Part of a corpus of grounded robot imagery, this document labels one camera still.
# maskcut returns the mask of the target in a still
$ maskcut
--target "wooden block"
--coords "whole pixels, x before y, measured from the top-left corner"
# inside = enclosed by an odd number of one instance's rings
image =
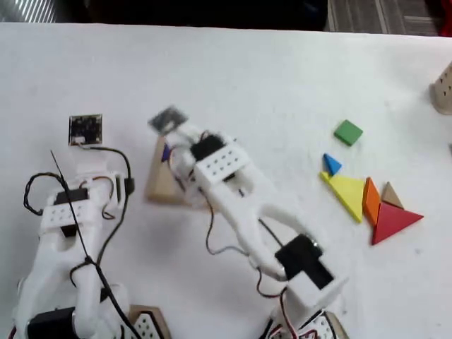
[[[361,134],[362,130],[348,120],[344,120],[334,132],[336,138],[349,146],[353,145]]]
[[[171,333],[163,317],[162,312],[158,307],[149,307],[143,305],[131,305],[129,312],[129,320],[131,323],[135,323],[140,314],[145,313],[151,315],[151,318],[157,323],[160,332],[162,333],[162,339],[171,339]]]
[[[398,198],[390,182],[388,182],[384,187],[383,194],[381,195],[381,201],[384,201],[385,203],[390,203],[395,207],[403,209],[403,205],[400,202],[400,199]]]
[[[422,218],[422,215],[402,210],[388,203],[380,203],[379,220],[374,228],[372,245],[378,244]]]
[[[146,196],[150,201],[156,203],[186,205],[182,197],[182,190],[172,176],[164,152],[165,140],[159,138],[150,168]]]
[[[357,222],[361,222],[364,181],[338,174],[332,177],[327,172],[321,172],[320,177],[332,188],[352,217]]]
[[[367,216],[367,219],[369,219],[371,225],[376,226],[379,218],[380,195],[376,190],[374,182],[370,178],[367,178],[366,186],[364,187],[362,207],[364,209],[364,214]]]
[[[342,165],[334,157],[325,153],[325,154],[323,154],[323,159],[325,160],[325,164],[328,168],[328,172],[330,172],[331,175],[334,175],[339,172]]]

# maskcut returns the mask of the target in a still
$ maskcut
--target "floor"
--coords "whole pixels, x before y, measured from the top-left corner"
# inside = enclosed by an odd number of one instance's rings
[[[326,31],[438,35],[441,0],[328,0]]]

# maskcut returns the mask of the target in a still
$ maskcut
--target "blue triangle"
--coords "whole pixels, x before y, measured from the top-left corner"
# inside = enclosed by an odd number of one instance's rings
[[[328,172],[330,172],[331,175],[339,172],[339,169],[342,167],[342,165],[335,158],[325,153],[323,155],[323,159],[325,160]]]

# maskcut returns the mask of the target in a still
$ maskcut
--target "green square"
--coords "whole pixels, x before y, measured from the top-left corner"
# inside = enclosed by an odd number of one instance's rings
[[[349,146],[353,145],[361,134],[362,130],[348,120],[344,120],[344,122],[334,132],[334,136],[336,138]]]

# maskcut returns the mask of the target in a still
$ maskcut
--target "brown triangle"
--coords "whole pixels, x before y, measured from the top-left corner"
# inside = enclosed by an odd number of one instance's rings
[[[391,205],[395,207],[399,207],[403,209],[403,205],[400,202],[400,199],[398,198],[396,192],[394,191],[393,187],[391,186],[391,183],[388,182],[383,190],[383,194],[381,195],[381,201],[384,201],[385,203],[390,203]]]

